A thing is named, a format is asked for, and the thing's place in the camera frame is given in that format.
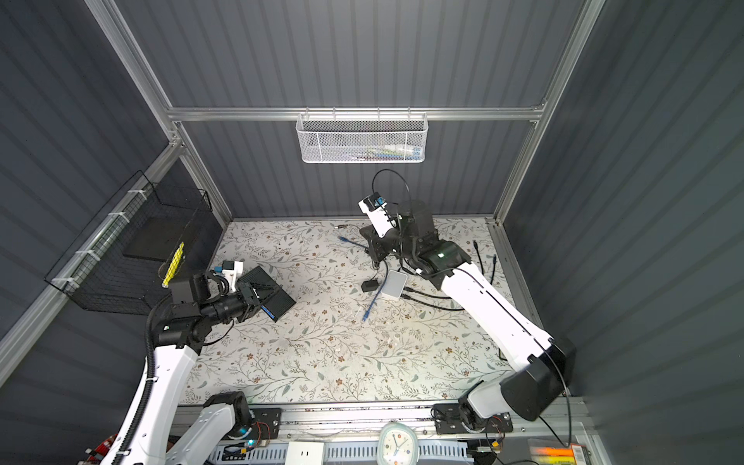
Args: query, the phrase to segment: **gray corrugated wall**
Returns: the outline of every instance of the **gray corrugated wall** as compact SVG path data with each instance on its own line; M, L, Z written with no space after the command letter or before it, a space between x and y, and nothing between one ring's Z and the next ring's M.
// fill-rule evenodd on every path
M82 1L0 3L0 335L167 143L107 43Z
M82 0L0 2L0 69L4 335L167 140ZM0 463L74 463L114 432L141 375L143 324L67 305L0 388Z
M174 106L533 106L580 0L122 1ZM381 167L492 213L529 123L432 122L422 164L308 165L291 123L186 123L235 217L359 215ZM380 193L400 198L395 182Z
M180 162L161 182L195 187ZM192 252L208 260L221 232L210 217ZM0 464L74 464L117 432L142 375L145 320L67 304L0 388Z
M540 104L581 1L119 2L174 106Z
M507 217L617 464L741 461L742 18L609 2Z
M426 160L416 164L308 164L294 123L186 123L235 217L357 216L374 173L398 170L416 199L436 214L492 214L529 130L528 121L430 123ZM381 174L375 189L404 197L402 182Z

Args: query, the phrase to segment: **white outlet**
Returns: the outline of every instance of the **white outlet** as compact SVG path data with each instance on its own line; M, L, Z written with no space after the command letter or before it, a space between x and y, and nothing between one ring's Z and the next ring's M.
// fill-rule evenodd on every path
M324 443L292 441L286 449L285 464L322 465Z

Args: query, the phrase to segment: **clock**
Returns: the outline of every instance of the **clock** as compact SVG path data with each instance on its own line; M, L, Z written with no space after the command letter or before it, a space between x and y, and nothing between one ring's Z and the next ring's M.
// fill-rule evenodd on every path
M379 434L377 465L412 465L418 462L418 439L402 423L389 423Z

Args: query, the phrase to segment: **aluminum frame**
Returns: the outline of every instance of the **aluminum frame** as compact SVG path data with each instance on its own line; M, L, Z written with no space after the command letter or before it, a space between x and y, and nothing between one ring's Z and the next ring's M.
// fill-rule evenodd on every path
M597 465L610 465L602 440L589 416L589 411L581 397L570 397L571 425L573 433L582 444L597 458ZM379 431L391 421L406 424L414 430L420 440L466 440L482 439L484 434L436 433L431 408L435 403L452 403L456 400L412 400L375 401L356 403L293 403L293 404L251 404L254 408L281 408L278 443L293 440L322 440L343 443L348 441L377 441ZM183 434L199 416L200 405L180 405L176 409L170 433ZM568 412L565 398L556 399L542 416L559 435L568 434ZM508 437L551 436L552 433L542 422L531 422L512 415L514 431Z
M545 329L542 326L540 314L532 300L530 288L527 287L525 276L522 274L522 269L519 268L519 263L504 226L496 224L496 220L493 218L486 218L486 226L491 234L493 246L496 248L496 257L498 257L498 262L501 264L501 269L504 271L504 276L509 284L509 290L514 298L514 306L537 327Z
M160 181L165 173L168 172L173 163L179 159L184 147L180 139L174 138L158 155L153 164L144 172L144 176L135 182L124 194L124 197L111 210L112 213L120 212L129 202L139 193L136 190L142 189L149 179L152 182ZM116 216L109 214L91 233L88 239L80 246L80 250L86 250L100 239L104 231L114 222ZM82 254L75 254L62 267L54 279L66 278L77 268L83 259ZM23 357L31 350L33 345L41 337L49 324L57 316L62 307L67 304L69 298L64 293L58 291L52 286L47 285L39 297L31 304L30 307L21 315L21 318L10 328L10 330L0 340L0 386L8 379L10 374L21 363Z
M172 108L172 121L297 121L299 115L316 119L429 121L538 121L543 109L513 108Z
M527 136L525 145L509 174L504 192L501 193L501 198L493 212L493 217L496 218L498 224L503 224L511 205L514 203L517 191L519 191L519 187L522 185L522 181L524 181L527 174L527 169L530 167L532 159L540 147L542 138L548 130L548 126L553 119L553 114L568 85L568 81L571 79L571 75L574 73L581 52L584 50L587 40L589 40L589 34L594 29L594 24L596 24L604 4L605 0L584 1L579 17L576 20L576 25L571 32L571 37L568 39L568 44L566 44L558 68L553 75L548 92L545 95L545 108L543 109L542 118L535 123Z
M167 110L172 107L170 99L144 56L134 34L126 24L124 16L116 6L116 1L86 0L86 5L103 33L106 34L106 38L124 64L124 68L139 89L163 132L169 139L178 136L184 141L188 152L181 157L181 161L186 166L196 186L209 194L214 216L224 229L232 220L230 208L214 183L186 129L181 124L174 123L168 117Z

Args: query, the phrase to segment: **white wire basket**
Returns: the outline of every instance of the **white wire basket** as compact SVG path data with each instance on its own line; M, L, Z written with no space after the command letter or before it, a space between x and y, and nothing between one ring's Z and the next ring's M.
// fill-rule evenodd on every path
M306 163L421 163L428 131L426 115L399 120L297 117Z

